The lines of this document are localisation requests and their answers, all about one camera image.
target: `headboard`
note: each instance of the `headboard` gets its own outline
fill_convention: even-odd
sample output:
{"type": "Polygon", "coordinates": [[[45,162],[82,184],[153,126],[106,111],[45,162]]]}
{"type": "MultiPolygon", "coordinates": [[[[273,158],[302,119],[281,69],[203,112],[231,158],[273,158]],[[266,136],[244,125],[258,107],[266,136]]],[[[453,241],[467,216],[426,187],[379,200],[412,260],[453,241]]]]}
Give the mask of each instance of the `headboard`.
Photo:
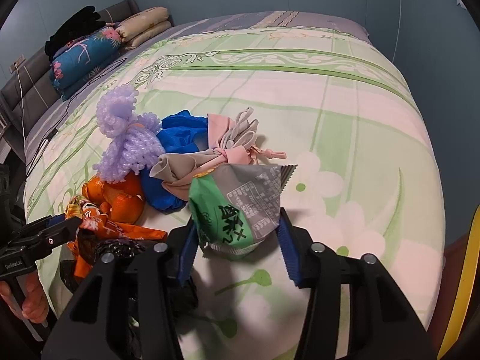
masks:
{"type": "MultiPolygon", "coordinates": [[[[100,20],[107,23],[125,20],[138,13],[135,0],[123,0],[99,11],[100,20]]],[[[50,62],[43,47],[13,73],[5,86],[0,89],[0,136],[2,136],[20,159],[25,163],[22,132],[22,102],[18,79],[22,83],[23,126],[25,136],[60,95],[49,79],[50,62]]]]}

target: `wall outlet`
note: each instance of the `wall outlet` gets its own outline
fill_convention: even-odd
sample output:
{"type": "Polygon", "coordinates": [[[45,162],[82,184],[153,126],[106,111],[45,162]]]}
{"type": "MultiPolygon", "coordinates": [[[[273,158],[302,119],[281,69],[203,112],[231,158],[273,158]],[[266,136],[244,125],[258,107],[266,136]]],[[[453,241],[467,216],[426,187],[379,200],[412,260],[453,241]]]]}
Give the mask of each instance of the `wall outlet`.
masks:
{"type": "Polygon", "coordinates": [[[17,64],[17,67],[19,68],[20,67],[20,64],[25,61],[25,56],[22,54],[21,56],[18,57],[18,59],[12,63],[9,67],[10,69],[10,74],[12,74],[14,71],[16,71],[17,69],[15,69],[15,64],[17,64]]]}

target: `silver bolt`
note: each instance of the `silver bolt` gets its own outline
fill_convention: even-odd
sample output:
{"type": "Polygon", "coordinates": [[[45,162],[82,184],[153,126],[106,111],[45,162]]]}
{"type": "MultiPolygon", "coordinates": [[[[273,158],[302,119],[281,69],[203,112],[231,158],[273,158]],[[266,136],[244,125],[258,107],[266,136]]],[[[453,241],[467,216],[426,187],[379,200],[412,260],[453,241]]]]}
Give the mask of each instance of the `silver bolt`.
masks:
{"type": "Polygon", "coordinates": [[[105,253],[100,259],[103,263],[108,264],[114,260],[115,256],[112,253],[105,253]]]}
{"type": "Polygon", "coordinates": [[[311,245],[311,249],[312,249],[315,253],[322,253],[323,251],[325,251],[325,245],[323,245],[321,242],[314,242],[314,243],[311,245]]]}
{"type": "Polygon", "coordinates": [[[166,251],[168,248],[169,247],[164,242],[159,242],[158,244],[155,244],[153,246],[153,250],[155,250],[157,253],[162,253],[166,251]]]}
{"type": "Polygon", "coordinates": [[[364,255],[363,259],[367,264],[375,264],[377,262],[377,258],[371,253],[367,253],[366,255],[364,255]]]}

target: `mattress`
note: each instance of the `mattress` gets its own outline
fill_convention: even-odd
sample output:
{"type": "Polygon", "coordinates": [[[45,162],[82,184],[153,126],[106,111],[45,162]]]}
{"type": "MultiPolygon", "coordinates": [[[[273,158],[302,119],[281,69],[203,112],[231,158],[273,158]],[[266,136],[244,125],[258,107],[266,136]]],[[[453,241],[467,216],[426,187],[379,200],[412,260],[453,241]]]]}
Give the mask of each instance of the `mattress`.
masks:
{"type": "MultiPolygon", "coordinates": [[[[62,212],[94,174],[92,165],[110,143],[95,121],[96,104],[109,89],[132,84],[139,91],[136,112],[160,118],[183,109],[233,117],[252,107],[262,147],[285,151],[278,163],[298,165],[281,196],[293,224],[338,254],[377,255],[427,326],[442,271],[445,216],[421,114],[401,73],[366,39],[299,17],[270,12],[203,20],[172,28],[128,56],[81,93],[59,125],[27,180],[27,221],[62,212]]],[[[146,207],[139,223],[169,231],[189,217],[188,207],[173,214],[146,207]]],[[[57,248],[38,262],[57,313],[70,298],[57,271],[68,253],[57,248]]],[[[288,279],[275,237],[236,262],[199,252],[193,277],[200,305],[178,327],[186,359],[293,358],[309,292],[288,279]]],[[[343,288],[339,355],[347,348],[348,297],[343,288]]]]}

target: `orange snack wrapper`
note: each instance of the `orange snack wrapper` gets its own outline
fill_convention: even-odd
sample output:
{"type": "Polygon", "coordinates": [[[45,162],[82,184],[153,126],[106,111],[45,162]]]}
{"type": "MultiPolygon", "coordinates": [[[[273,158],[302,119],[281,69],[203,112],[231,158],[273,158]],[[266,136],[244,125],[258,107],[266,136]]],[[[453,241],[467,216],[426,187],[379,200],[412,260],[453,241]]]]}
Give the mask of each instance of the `orange snack wrapper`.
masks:
{"type": "MultiPolygon", "coordinates": [[[[83,195],[74,196],[67,205],[65,219],[72,218],[73,216],[77,216],[83,220],[79,228],[93,231],[99,239],[127,238],[162,240],[167,237],[167,232],[163,230],[109,220],[107,214],[102,213],[99,207],[83,195]]],[[[80,256],[77,240],[75,240],[75,242],[69,242],[67,246],[76,259],[75,272],[73,275],[77,280],[84,279],[92,269],[92,266],[80,256]]]]}

